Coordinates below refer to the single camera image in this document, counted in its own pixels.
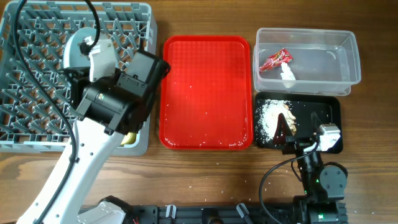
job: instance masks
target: small robot arm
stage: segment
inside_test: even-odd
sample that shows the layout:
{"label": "small robot arm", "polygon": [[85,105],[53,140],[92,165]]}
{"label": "small robot arm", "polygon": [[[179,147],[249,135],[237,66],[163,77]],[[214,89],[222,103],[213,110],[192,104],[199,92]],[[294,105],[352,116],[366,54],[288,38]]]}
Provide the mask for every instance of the small robot arm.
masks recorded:
{"label": "small robot arm", "polygon": [[[111,153],[128,133],[137,133],[149,116],[155,93],[170,65],[143,50],[135,52],[126,72],[116,68],[112,41],[101,36],[88,56],[78,50],[82,37],[92,42],[94,29],[81,29],[68,41],[64,75],[71,88],[71,105],[77,114],[73,132],[78,146],[73,170],[43,222],[122,223],[126,212],[111,202],[78,216],[93,182]],[[36,223],[68,167],[69,141],[42,191],[17,223]]]}
{"label": "small robot arm", "polygon": [[322,151],[333,147],[340,138],[335,124],[323,124],[316,112],[311,114],[312,137],[296,138],[285,117],[280,114],[274,144],[283,145],[283,155],[295,154],[300,176],[291,163],[293,172],[302,182],[305,195],[295,196],[295,216],[292,223],[348,223],[345,197],[348,171],[337,162],[323,163]]}

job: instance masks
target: yellow object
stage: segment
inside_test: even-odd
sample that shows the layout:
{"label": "yellow object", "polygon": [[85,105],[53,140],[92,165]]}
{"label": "yellow object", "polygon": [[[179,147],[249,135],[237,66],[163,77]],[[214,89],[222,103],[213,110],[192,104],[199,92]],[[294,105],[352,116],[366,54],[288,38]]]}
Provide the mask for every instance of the yellow object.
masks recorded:
{"label": "yellow object", "polygon": [[133,144],[136,141],[136,139],[137,139],[137,133],[128,133],[124,137],[121,145],[123,146],[125,144]]}

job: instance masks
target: black wire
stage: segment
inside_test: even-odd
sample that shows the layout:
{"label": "black wire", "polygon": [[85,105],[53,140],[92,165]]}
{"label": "black wire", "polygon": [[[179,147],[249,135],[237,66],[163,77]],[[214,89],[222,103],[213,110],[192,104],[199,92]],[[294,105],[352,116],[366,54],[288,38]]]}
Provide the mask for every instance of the black wire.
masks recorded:
{"label": "black wire", "polygon": [[85,42],[80,45],[80,51],[84,55],[88,55],[89,52],[92,50],[92,48],[97,44],[98,40],[100,39],[101,25],[100,25],[100,19],[98,18],[98,15],[97,15],[97,11],[95,10],[92,3],[89,0],[84,0],[84,1],[87,3],[87,6],[90,8],[90,10],[93,13],[95,25],[96,25],[96,33],[95,33],[94,42],[90,46],[87,46],[87,44]]}
{"label": "black wire", "polygon": [[316,137],[316,142],[317,142],[317,143],[316,143],[316,145],[315,145],[315,148],[313,148],[309,153],[304,154],[304,155],[299,156],[299,157],[296,157],[296,158],[288,159],[288,160],[286,160],[286,161],[284,161],[284,162],[281,162],[280,164],[275,165],[273,168],[269,169],[269,171],[267,171],[267,172],[264,174],[264,176],[262,177],[262,180],[261,180],[261,182],[260,182],[260,189],[259,189],[259,198],[260,198],[261,207],[262,207],[262,209],[264,210],[264,212],[265,212],[271,219],[273,219],[273,220],[274,220],[276,223],[278,223],[278,224],[283,224],[283,223],[281,223],[280,221],[278,221],[276,218],[274,218],[274,217],[269,213],[268,209],[267,209],[266,206],[264,205],[264,201],[262,200],[262,188],[264,187],[264,182],[266,181],[267,177],[269,176],[269,174],[271,174],[272,171],[278,169],[279,167],[281,167],[281,166],[283,166],[283,165],[285,165],[285,164],[288,164],[288,163],[290,163],[290,162],[293,162],[293,161],[296,161],[296,160],[299,160],[299,159],[303,159],[304,157],[307,157],[307,156],[313,154],[313,153],[318,149],[318,146],[319,146],[319,138],[318,138],[318,136],[315,136],[315,137]]}
{"label": "black wire", "polygon": [[[36,77],[34,77],[34,75],[32,74],[31,70],[29,69],[29,65],[27,64],[27,62],[25,61],[25,58],[21,52],[21,47],[19,45],[19,41],[18,41],[18,20],[19,20],[19,16],[21,14],[22,8],[24,7],[25,3],[27,2],[27,0],[22,0],[19,5],[18,8],[16,10],[16,15],[14,18],[14,24],[13,24],[13,29],[12,29],[12,38],[14,41],[14,46],[15,46],[15,50],[16,50],[16,54],[17,56],[20,58],[21,64],[24,67],[26,74],[30,77],[30,80],[32,81],[32,83],[34,84],[34,86],[41,92],[41,95],[43,96],[43,98],[49,102],[52,106],[52,108],[55,110],[55,113],[61,118],[61,120],[65,123],[65,126],[69,132],[70,135],[70,141],[72,144],[72,154],[69,157],[69,165],[67,167],[67,170],[65,171],[65,175],[63,176],[60,185],[58,186],[58,188],[56,189],[56,191],[54,192],[52,198],[50,199],[49,203],[47,204],[47,206],[44,208],[42,214],[40,215],[40,217],[36,220],[35,223],[42,223],[43,219],[45,218],[46,214],[49,212],[49,210],[51,209],[52,205],[54,204],[54,202],[56,201],[57,197],[59,196],[60,192],[62,191],[63,187],[65,186],[70,173],[72,172],[73,169],[73,165],[75,164],[76,161],[76,155],[77,155],[77,144],[76,144],[76,138],[75,135],[72,131],[72,126],[70,125],[70,123],[68,122],[68,119],[65,117],[65,115],[62,113],[61,109],[57,106],[57,104],[55,102],[52,101],[51,96],[42,88],[42,86],[40,85],[39,81],[37,81]],[[88,7],[91,9],[91,11],[94,14],[94,18],[95,18],[95,22],[96,22],[96,34],[95,34],[95,39],[93,44],[90,46],[90,49],[93,48],[96,43],[98,42],[98,39],[100,38],[100,32],[101,32],[101,26],[100,26],[100,21],[98,19],[98,15],[95,11],[94,6],[89,2],[89,0],[85,0],[85,2],[87,3]]]}
{"label": "black wire", "polygon": [[294,163],[294,161],[292,161],[290,163],[290,166],[292,167],[292,171],[293,171],[294,175],[296,175],[298,181],[303,182],[303,180],[300,178],[300,176],[296,173],[296,170],[294,169],[293,163]]}

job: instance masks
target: plastic rack grid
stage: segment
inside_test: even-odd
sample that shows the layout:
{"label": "plastic rack grid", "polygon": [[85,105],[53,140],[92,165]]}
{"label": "plastic rack grid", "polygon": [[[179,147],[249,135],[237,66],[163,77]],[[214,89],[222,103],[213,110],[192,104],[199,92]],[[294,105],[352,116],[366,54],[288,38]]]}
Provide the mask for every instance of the plastic rack grid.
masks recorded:
{"label": "plastic rack grid", "polygon": [[[63,151],[68,132],[51,106],[22,72],[12,42],[12,21],[18,1],[5,8],[0,23],[0,152]],[[157,24],[146,3],[93,2],[101,31],[114,42],[119,67],[125,70],[136,49],[155,53]],[[30,69],[50,93],[69,122],[76,113],[69,107],[70,90],[62,68],[68,39],[84,27],[94,27],[85,2],[28,1],[19,20],[19,42]],[[149,118],[134,144],[118,147],[114,155],[138,156],[146,152]]]}

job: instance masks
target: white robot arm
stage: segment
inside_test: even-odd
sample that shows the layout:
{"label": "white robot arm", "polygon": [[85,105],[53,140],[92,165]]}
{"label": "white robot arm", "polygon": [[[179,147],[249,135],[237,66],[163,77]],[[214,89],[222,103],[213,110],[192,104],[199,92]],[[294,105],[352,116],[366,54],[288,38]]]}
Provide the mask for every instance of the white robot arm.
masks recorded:
{"label": "white robot arm", "polygon": [[[76,38],[71,37],[70,41],[75,42]],[[65,73],[72,89],[71,98],[80,102],[78,106],[71,104],[78,114],[73,125],[78,153],[67,182],[43,220],[45,224],[118,224],[125,219],[126,212],[110,202],[101,202],[81,215],[78,212],[98,172],[109,155],[121,145],[124,135],[142,128],[154,104],[157,87],[169,72],[170,65],[155,55],[138,50],[127,72],[115,67],[111,70],[109,68],[115,65],[116,57],[109,56],[110,52],[114,53],[113,45],[109,43],[102,37],[93,47],[88,56],[90,61],[85,59],[89,62],[89,70],[82,69],[84,63],[76,65],[68,60],[70,63]],[[77,50],[67,49],[67,52],[64,57],[69,59],[85,57]],[[36,219],[60,185],[71,153],[72,143],[69,142],[39,196],[20,217],[18,224],[37,223]]]}
{"label": "white robot arm", "polygon": [[[100,210],[106,210],[106,212],[101,210],[103,211],[103,216],[98,212],[95,215],[93,214],[97,209],[83,213],[80,216],[78,216],[78,212],[98,172],[113,150],[121,144],[124,135],[117,132],[111,135],[105,134],[104,126],[89,118],[84,118],[83,121],[77,120],[73,125],[73,131],[78,143],[77,161],[57,201],[47,213],[44,223],[121,223],[124,219],[124,212],[111,203],[106,204],[107,202],[103,202],[99,206]],[[61,182],[63,174],[68,167],[71,152],[72,147],[69,144],[62,153],[57,165],[55,165],[39,196],[37,196],[25,214],[20,217],[18,224],[34,223],[35,219],[43,212]]]}

